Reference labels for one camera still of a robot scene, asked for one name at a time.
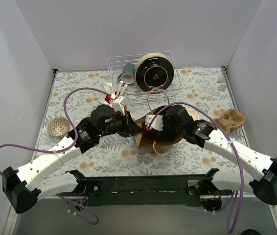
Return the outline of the red ribbed straw holder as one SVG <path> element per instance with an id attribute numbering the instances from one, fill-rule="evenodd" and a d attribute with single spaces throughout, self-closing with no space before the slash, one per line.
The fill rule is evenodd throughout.
<path id="1" fill-rule="evenodd" d="M 107 102 L 109 102 L 109 103 L 112 103 L 115 99 L 112 99 L 112 98 L 110 98 L 109 96 L 106 96 L 105 97 L 105 100 L 107 101 Z"/>

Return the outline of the white straw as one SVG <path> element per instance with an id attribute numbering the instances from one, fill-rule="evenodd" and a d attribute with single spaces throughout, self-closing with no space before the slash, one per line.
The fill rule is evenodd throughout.
<path id="1" fill-rule="evenodd" d="M 112 104 L 111 104 L 111 103 L 109 103 L 109 102 L 107 102 L 107 101 L 106 101 L 106 100 L 104 100 L 104 99 L 102 99 L 102 100 L 100 101 L 100 103 L 101 103 L 101 104 L 108 105 L 108 106 L 112 107 Z"/>
<path id="2" fill-rule="evenodd" d="M 110 98 L 115 99 L 115 89 L 113 88 L 112 83 L 105 83 L 104 88 L 109 94 Z"/>
<path id="3" fill-rule="evenodd" d="M 128 87 L 127 83 L 125 83 L 123 81 L 120 81 L 118 89 L 117 89 L 116 97 L 122 96 L 124 94 L 124 92 L 125 92 L 127 87 Z"/>

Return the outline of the patterned small bowl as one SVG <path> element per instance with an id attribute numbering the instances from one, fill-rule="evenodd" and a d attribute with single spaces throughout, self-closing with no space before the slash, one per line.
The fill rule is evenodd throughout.
<path id="1" fill-rule="evenodd" d="M 69 129 L 70 123 L 64 117 L 55 118 L 47 125 L 48 134 L 55 138 L 64 137 L 68 133 Z"/>

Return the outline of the green paper bag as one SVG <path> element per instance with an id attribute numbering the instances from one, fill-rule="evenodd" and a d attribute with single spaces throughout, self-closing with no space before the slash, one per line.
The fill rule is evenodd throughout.
<path id="1" fill-rule="evenodd" d="M 160 88 L 153 88 L 151 91 L 149 91 L 147 95 L 147 105 L 150 112 L 136 121 L 136 124 L 141 127 L 143 131 L 142 133 L 135 135 L 135 141 L 139 148 L 152 147 L 155 154 L 159 156 L 165 156 L 172 151 L 174 144 L 178 143 L 182 137 L 173 130 L 146 130 L 147 124 L 145 121 L 148 120 L 149 115 L 155 115 L 157 111 L 161 109 L 160 107 L 152 109 L 150 105 L 150 96 L 156 92 L 163 92 L 168 104 L 170 104 L 170 99 L 165 90 Z"/>

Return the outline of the grey ceramic mug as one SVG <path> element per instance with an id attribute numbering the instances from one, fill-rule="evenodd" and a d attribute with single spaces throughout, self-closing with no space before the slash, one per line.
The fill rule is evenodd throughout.
<path id="1" fill-rule="evenodd" d="M 126 84 L 132 84 L 135 81 L 136 67 L 132 63 L 128 63 L 123 67 L 121 74 L 117 80 Z"/>

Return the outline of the black round plate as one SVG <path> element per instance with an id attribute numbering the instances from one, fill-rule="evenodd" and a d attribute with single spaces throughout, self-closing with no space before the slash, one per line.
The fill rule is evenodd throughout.
<path id="1" fill-rule="evenodd" d="M 142 56 L 136 64 L 136 83 L 148 92 L 153 88 L 167 89 L 174 78 L 174 67 L 169 58 L 159 52 Z"/>

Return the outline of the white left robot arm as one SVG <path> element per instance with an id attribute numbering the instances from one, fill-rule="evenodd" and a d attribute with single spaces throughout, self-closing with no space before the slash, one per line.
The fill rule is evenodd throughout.
<path id="1" fill-rule="evenodd" d="M 86 184 L 73 174 L 64 179 L 47 179 L 47 176 L 66 162 L 82 155 L 99 143 L 101 137 L 119 134 L 127 138 L 139 134 L 142 128 L 132 119 L 129 111 L 114 111 L 108 105 L 99 105 L 89 117 L 82 119 L 51 149 L 17 169 L 2 172 L 2 190 L 17 214 L 31 209 L 38 200 L 62 192 L 82 195 Z"/>

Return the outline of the brown paper cup stack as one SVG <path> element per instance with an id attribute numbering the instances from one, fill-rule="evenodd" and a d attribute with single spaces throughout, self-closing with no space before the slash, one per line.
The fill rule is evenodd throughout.
<path id="1" fill-rule="evenodd" d="M 199 120 L 199 114 L 192 109 L 187 109 L 187 113 L 193 118 L 194 121 Z"/>

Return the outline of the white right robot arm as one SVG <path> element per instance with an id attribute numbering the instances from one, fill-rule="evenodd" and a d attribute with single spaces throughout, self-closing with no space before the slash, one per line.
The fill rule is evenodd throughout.
<path id="1" fill-rule="evenodd" d="M 211 169 L 203 179 L 191 185 L 192 194 L 213 195 L 222 190 L 254 194 L 262 202 L 277 205 L 277 156 L 271 157 L 233 141 L 218 125 L 194 120 L 178 103 L 158 111 L 163 128 L 177 131 L 188 143 L 212 151 L 239 167 L 237 173 Z"/>

